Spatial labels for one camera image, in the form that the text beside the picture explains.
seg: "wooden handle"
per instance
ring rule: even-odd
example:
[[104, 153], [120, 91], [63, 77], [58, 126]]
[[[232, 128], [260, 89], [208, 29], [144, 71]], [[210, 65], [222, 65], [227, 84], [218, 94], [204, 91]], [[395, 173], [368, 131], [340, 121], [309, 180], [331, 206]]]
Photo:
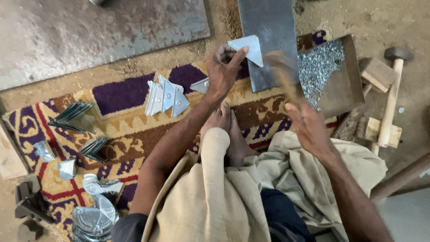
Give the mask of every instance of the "wooden handle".
[[372, 153], [375, 155], [379, 155], [379, 146], [376, 142], [372, 142], [372, 146], [370, 147], [370, 151], [372, 151]]
[[299, 108], [300, 101], [297, 95], [297, 88], [295, 87], [290, 74], [278, 67], [273, 67], [272, 69], [276, 73], [276, 77], [278, 78], [278, 82], [281, 85], [284, 95], [288, 97], [288, 102]]
[[430, 168], [430, 152], [372, 189], [370, 199], [379, 202]]
[[402, 78], [403, 59], [396, 59], [393, 69], [397, 73], [397, 78], [390, 87], [387, 103], [385, 104], [385, 113], [378, 137], [378, 146], [380, 147], [388, 147], [388, 141], [390, 140], [391, 124], [396, 111], [397, 95], [399, 94], [400, 79]]

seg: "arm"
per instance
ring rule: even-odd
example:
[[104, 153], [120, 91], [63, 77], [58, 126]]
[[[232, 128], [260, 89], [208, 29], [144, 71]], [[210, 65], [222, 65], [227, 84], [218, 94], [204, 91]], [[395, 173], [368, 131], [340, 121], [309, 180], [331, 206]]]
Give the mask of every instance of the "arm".
[[210, 86], [191, 112], [167, 132], [155, 145], [139, 171], [130, 214], [149, 215], [158, 193], [176, 163], [190, 147], [200, 128], [227, 96], [236, 80], [240, 63], [248, 47], [237, 53], [228, 45], [219, 47], [207, 60]]
[[300, 144], [327, 170], [349, 241], [393, 242], [375, 205], [354, 180], [331, 143], [322, 115], [307, 102], [300, 108], [301, 112], [289, 103], [285, 105]]

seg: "metal shaving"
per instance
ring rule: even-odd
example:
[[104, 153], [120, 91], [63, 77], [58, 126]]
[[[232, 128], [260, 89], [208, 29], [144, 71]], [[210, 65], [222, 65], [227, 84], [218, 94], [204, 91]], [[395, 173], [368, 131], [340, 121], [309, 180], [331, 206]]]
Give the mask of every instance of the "metal shaving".
[[314, 109], [318, 106], [330, 75], [341, 69], [344, 60], [344, 47], [340, 39], [318, 45], [298, 56], [301, 87]]

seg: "metal triangle bracket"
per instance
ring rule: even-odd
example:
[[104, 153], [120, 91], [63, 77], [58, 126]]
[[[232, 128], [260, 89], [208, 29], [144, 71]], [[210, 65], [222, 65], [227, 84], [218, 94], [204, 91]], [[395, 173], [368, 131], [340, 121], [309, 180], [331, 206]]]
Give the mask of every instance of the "metal triangle bracket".
[[208, 91], [208, 88], [209, 88], [209, 78], [205, 78], [201, 81], [195, 82], [191, 84], [191, 87], [190, 87], [191, 90], [201, 92], [201, 93], [206, 93]]
[[260, 41], [256, 35], [243, 37], [237, 40], [230, 40], [228, 45], [235, 50], [248, 46], [249, 51], [246, 57], [259, 67], [263, 67], [263, 58], [261, 56]]
[[[170, 82], [167, 78], [165, 78], [163, 75], [158, 75], [158, 81], [159, 81], [159, 83], [160, 83], [160, 85], [161, 86], [163, 86], [163, 84], [164, 84], [164, 82], [165, 81], [168, 81], [168, 82]], [[179, 90], [181, 90], [182, 91], [182, 93], [184, 93], [184, 87], [183, 86], [181, 86], [181, 85], [178, 85], [178, 84], [174, 84], [174, 83], [171, 83], [170, 82], [170, 84], [172, 85], [172, 87], [173, 88], [179, 88]]]
[[149, 98], [146, 104], [145, 114], [147, 116], [154, 115], [161, 111], [163, 107], [163, 89], [160, 84], [148, 81]]
[[176, 118], [178, 115], [180, 115], [183, 111], [185, 111], [189, 107], [190, 107], [190, 102], [188, 101], [188, 99], [183, 95], [182, 91], [178, 87], [175, 88], [172, 118]]

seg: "dirt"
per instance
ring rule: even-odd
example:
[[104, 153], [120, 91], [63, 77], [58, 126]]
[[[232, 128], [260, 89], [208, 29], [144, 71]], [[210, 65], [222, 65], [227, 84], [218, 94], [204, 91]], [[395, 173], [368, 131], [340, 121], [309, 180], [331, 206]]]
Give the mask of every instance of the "dirt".
[[240, 14], [237, 5], [227, 7], [225, 13], [221, 14], [221, 21], [225, 25], [225, 33], [230, 39], [235, 40], [242, 37], [242, 26], [240, 25]]
[[[33, 83], [0, 92], [0, 112], [12, 111], [50, 97], [90, 89], [109, 82], [137, 77], [154, 70], [172, 68], [202, 60], [216, 46], [242, 37], [240, 17], [235, 0], [209, 0], [214, 33], [204, 40], [182, 44], [99, 66], [58, 78]], [[421, 0], [297, 0], [295, 23], [297, 34], [307, 34], [324, 29], [329, 39], [352, 34], [357, 56], [376, 57], [384, 60], [386, 48], [397, 45], [413, 50], [415, 60], [403, 70], [397, 107], [404, 107], [403, 114], [396, 113], [393, 123], [403, 128], [402, 143], [398, 149], [381, 149], [389, 171], [387, 177], [430, 152], [430, 2]], [[387, 95], [371, 91], [366, 97], [365, 115], [382, 118]], [[403, 190], [430, 185], [430, 176], [415, 179]], [[13, 186], [0, 181], [0, 195], [7, 202], [0, 205], [7, 220], [0, 221], [0, 236], [14, 241], [19, 221], [13, 217]]]

